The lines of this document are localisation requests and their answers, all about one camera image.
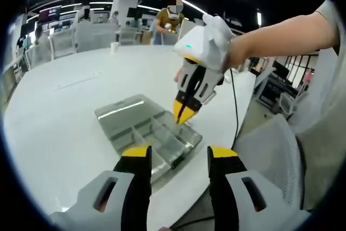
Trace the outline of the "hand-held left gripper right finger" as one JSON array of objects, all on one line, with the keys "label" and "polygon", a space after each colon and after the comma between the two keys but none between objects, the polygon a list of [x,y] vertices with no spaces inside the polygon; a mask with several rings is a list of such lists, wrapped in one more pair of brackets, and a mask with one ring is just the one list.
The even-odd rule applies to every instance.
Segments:
[{"label": "hand-held left gripper right finger", "polygon": [[231,149],[209,146],[208,169],[215,230],[297,230],[310,215]]}]

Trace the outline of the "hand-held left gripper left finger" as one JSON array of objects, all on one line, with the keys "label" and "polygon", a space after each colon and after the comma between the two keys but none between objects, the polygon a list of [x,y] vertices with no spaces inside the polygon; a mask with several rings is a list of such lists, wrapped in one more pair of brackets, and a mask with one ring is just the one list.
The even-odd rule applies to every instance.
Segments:
[{"label": "hand-held left gripper left finger", "polygon": [[113,170],[84,186],[65,212],[50,215],[55,230],[146,230],[151,196],[150,145],[126,150]]}]

